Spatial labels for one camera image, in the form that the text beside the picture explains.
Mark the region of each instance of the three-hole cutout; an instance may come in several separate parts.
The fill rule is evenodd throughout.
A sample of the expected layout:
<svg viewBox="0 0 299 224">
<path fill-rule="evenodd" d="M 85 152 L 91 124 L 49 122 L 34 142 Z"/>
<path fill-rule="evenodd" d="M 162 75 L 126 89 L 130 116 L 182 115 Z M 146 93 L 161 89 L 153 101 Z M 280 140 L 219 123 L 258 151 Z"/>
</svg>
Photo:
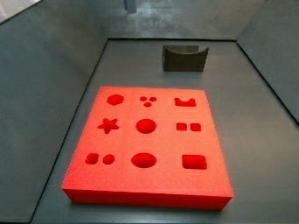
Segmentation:
<svg viewBox="0 0 299 224">
<path fill-rule="evenodd" d="M 203 155 L 182 155 L 182 167 L 185 169 L 207 170 L 206 157 Z"/>
<path fill-rule="evenodd" d="M 133 164 L 139 168 L 150 168 L 157 163 L 157 158 L 153 154 L 142 152 L 133 156 Z"/>
<path fill-rule="evenodd" d="M 150 107 L 153 107 L 153 102 L 157 102 L 157 97 L 150 97 L 150 101 L 147 101 L 147 97 L 146 97 L 146 96 L 142 96 L 142 97 L 141 97 L 141 101 L 142 101 L 142 102 L 146 102 L 146 103 L 145 103 L 145 106 L 146 106 L 147 108 L 150 108 Z"/>
</svg>

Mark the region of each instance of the two-hole cutout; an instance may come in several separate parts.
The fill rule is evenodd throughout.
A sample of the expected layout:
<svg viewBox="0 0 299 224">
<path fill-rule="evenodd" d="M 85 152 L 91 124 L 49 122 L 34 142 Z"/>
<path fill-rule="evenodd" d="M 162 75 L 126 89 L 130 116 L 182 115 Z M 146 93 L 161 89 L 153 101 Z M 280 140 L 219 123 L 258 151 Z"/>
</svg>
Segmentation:
<svg viewBox="0 0 299 224">
<path fill-rule="evenodd" d="M 133 156 L 133 164 L 139 168 L 150 168 L 157 163 L 157 158 L 153 154 L 142 152 Z"/>
<path fill-rule="evenodd" d="M 95 165 L 99 162 L 99 154 L 98 153 L 90 153 L 87 155 L 86 164 Z M 113 165 L 115 162 L 115 156 L 109 154 L 103 157 L 103 164 L 105 165 Z"/>
<path fill-rule="evenodd" d="M 185 169 L 207 170 L 206 157 L 202 155 L 182 155 Z"/>
<path fill-rule="evenodd" d="M 177 129 L 186 131 L 189 129 L 186 122 L 177 123 Z M 202 131 L 202 125 L 199 123 L 191 123 L 191 131 Z"/>
</svg>

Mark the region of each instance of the cutout slot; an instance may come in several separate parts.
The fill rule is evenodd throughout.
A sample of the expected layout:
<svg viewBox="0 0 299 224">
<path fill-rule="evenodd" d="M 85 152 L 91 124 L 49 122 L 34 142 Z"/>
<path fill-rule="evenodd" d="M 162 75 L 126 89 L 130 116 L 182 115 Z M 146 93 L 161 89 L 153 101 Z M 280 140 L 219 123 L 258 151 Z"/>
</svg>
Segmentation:
<svg viewBox="0 0 299 224">
<path fill-rule="evenodd" d="M 187 130 L 187 123 L 185 123 L 185 122 L 178 122 L 178 123 L 177 123 L 177 129 L 178 129 L 178 130 Z"/>
<path fill-rule="evenodd" d="M 87 155 L 86 164 L 94 165 L 99 161 L 99 154 L 98 153 L 90 153 Z"/>
<path fill-rule="evenodd" d="M 125 96 L 121 94 L 114 94 L 107 98 L 107 103 L 113 106 L 117 106 L 118 104 L 123 103 Z"/>
<path fill-rule="evenodd" d="M 191 131 L 202 131 L 202 125 L 199 123 L 191 123 Z"/>
<path fill-rule="evenodd" d="M 114 155 L 109 154 L 109 155 L 106 155 L 106 156 L 103 157 L 103 163 L 105 163 L 106 165 L 113 165 L 114 162 L 115 162 L 115 156 L 114 156 Z"/>
<path fill-rule="evenodd" d="M 185 169 L 207 170 L 206 157 L 202 155 L 182 155 Z"/>
</svg>

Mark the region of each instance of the black object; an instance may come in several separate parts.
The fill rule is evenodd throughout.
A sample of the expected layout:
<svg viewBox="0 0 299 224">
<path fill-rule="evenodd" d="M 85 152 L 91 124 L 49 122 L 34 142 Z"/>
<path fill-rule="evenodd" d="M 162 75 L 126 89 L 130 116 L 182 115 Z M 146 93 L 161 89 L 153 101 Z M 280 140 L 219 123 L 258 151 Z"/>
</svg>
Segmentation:
<svg viewBox="0 0 299 224">
<path fill-rule="evenodd" d="M 199 52 L 198 45 L 165 45 L 163 70 L 166 72 L 203 72 L 210 48 Z"/>
<path fill-rule="evenodd" d="M 137 13 L 137 0 L 125 0 L 127 14 Z"/>
</svg>

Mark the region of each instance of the circular cutout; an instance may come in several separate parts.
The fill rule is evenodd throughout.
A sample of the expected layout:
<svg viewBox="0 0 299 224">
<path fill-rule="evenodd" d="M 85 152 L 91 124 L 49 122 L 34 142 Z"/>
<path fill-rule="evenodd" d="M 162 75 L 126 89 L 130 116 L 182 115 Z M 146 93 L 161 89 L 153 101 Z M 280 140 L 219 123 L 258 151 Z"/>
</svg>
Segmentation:
<svg viewBox="0 0 299 224">
<path fill-rule="evenodd" d="M 105 163 L 106 165 L 113 165 L 114 162 L 115 162 L 115 156 L 114 156 L 114 155 L 109 154 L 109 155 L 106 155 L 106 156 L 103 157 L 103 163 Z"/>
<path fill-rule="evenodd" d="M 87 159 L 86 159 L 86 164 L 87 165 L 94 165 L 97 164 L 99 161 L 99 154 L 98 153 L 90 153 L 87 155 Z"/>
<path fill-rule="evenodd" d="M 155 121 L 151 119 L 143 119 L 137 123 L 137 129 L 143 134 L 150 134 L 155 131 L 157 124 Z"/>
<path fill-rule="evenodd" d="M 157 163 L 157 158 L 153 154 L 142 152 L 133 156 L 133 164 L 139 168 L 150 168 Z"/>
<path fill-rule="evenodd" d="M 145 102 L 147 98 L 145 96 L 141 97 L 141 101 Z"/>
<path fill-rule="evenodd" d="M 145 103 L 145 106 L 146 106 L 147 108 L 150 108 L 150 107 L 153 107 L 153 103 L 151 103 L 151 102 L 146 102 L 146 103 Z"/>
</svg>

